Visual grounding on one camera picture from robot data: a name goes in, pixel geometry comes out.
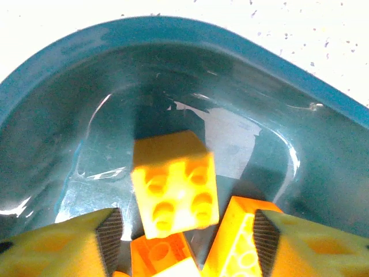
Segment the ridged surface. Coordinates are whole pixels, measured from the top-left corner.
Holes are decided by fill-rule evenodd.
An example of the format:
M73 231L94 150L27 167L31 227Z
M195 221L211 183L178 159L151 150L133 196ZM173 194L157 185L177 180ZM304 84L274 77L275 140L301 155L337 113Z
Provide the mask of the ridged surface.
M255 213L253 232L262 276L269 277L277 253L280 232L260 209Z
M116 208L96 229L100 253L104 260L108 276L112 276L118 265L122 234L122 214L120 209Z

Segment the lego stud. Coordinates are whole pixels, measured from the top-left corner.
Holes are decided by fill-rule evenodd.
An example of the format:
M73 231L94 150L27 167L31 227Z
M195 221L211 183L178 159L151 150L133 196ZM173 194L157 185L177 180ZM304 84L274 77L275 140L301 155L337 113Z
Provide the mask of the lego stud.
M146 188L151 194L162 196L167 188L167 176L165 174L146 176Z
M168 261L177 261L173 249L167 242L159 242L149 252L149 259L157 272L168 267Z
M243 253L238 258L238 265L240 268L249 269L255 266L258 262L258 255L255 250L250 250Z
M169 202L161 202L155 207L152 217L159 231L170 231L174 219L174 206Z
M206 185L208 182L208 169L206 166L198 166L189 173L190 182L195 185Z
M200 228L209 226L212 215L213 198L210 193L201 193L192 202L191 210Z

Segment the toy brick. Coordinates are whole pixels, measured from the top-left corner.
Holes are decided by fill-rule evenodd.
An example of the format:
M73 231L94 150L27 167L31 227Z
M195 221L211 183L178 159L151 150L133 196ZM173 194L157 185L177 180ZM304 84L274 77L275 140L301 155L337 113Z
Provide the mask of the toy brick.
M259 208L281 210L273 203L232 196L202 270L203 276L261 276L253 241Z
M147 239L219 221L213 154L191 131L137 140L131 174Z
M254 241L265 277L369 276L369 238L291 215L257 211Z
M0 277L110 276L122 228L120 210L110 208L8 238Z
M131 242L131 260L133 277L199 276L183 233L167 238L146 239L143 235L135 239Z
M129 277L129 275L127 275L123 272L115 271L114 274L113 274L113 277Z

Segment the white surface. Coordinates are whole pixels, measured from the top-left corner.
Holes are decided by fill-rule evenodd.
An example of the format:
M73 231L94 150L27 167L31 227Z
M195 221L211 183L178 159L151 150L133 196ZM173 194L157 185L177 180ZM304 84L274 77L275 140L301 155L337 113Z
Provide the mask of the white surface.
M79 29L160 14L213 23L314 74L369 107L369 37L359 0L0 0L0 81Z

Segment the plastic tub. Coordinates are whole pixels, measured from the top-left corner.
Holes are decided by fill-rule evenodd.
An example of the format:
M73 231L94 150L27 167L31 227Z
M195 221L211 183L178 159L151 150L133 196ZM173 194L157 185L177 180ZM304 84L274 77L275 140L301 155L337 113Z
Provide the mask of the plastic tub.
M209 24L71 34L0 84L0 126L1 238L105 207L121 207L123 241L138 237L133 141L185 129L214 151L221 214L235 194L369 236L369 110ZM186 233L200 263L215 231Z

